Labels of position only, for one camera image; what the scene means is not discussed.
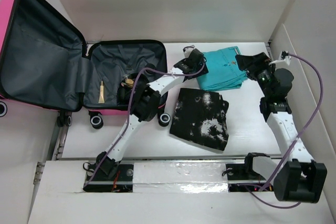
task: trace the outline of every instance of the suitcase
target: suitcase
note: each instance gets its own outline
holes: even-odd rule
[[[91,125],[101,128],[100,115],[127,112],[125,78],[134,78],[144,67],[167,72],[161,42],[101,41],[88,50],[81,32],[45,0],[1,0],[0,45],[0,98],[59,111],[59,126],[71,126],[71,112],[85,107]],[[159,77],[146,72],[141,79]],[[99,103],[101,82],[104,103]],[[6,112],[0,101],[0,117]]]

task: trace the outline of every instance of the black wheel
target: black wheel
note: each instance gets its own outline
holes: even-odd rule
[[[90,123],[92,127],[95,128],[96,130],[101,129],[104,125],[103,119],[99,115],[92,116],[90,118]]]
[[[57,117],[57,121],[56,121],[56,122],[57,122],[57,126],[58,126],[58,127],[61,128],[61,127],[64,126],[64,124],[62,123],[62,120],[61,120],[61,118],[60,118],[59,116]]]
[[[0,102],[0,118],[7,114],[7,105],[4,102]]]
[[[145,66],[145,68],[151,68],[151,69],[153,69],[153,70],[156,70],[156,66],[154,66],[153,64],[151,64],[151,63],[148,63],[146,66]],[[145,72],[147,73],[147,74],[154,74],[154,72],[152,72],[152,71],[148,71],[148,70],[145,70]]]
[[[168,113],[162,113],[159,117],[159,125],[162,127],[167,127],[170,123],[171,117]]]
[[[65,126],[68,126],[68,127],[70,127],[71,125],[72,125],[72,117],[71,117],[71,115],[66,115],[66,117],[65,117]]]

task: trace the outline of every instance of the teal shirt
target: teal shirt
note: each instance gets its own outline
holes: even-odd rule
[[[235,56],[240,55],[238,47],[204,52],[209,73],[197,78],[201,89],[220,91],[238,89],[247,79],[246,72],[240,71]]]

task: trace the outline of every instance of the black and white garment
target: black and white garment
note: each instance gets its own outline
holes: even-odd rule
[[[180,89],[170,134],[223,151],[227,144],[228,102],[216,92]]]

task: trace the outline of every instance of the pink suitcase shell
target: pink suitcase shell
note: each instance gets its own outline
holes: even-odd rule
[[[118,93],[126,75],[146,66],[167,71],[164,45],[156,40],[101,41],[87,51],[82,33],[45,0],[0,0],[0,46],[0,98],[57,110],[59,126],[71,125],[69,112],[85,107],[99,129],[100,115],[126,114]],[[98,103],[101,81],[105,103]],[[6,112],[0,101],[0,117]]]

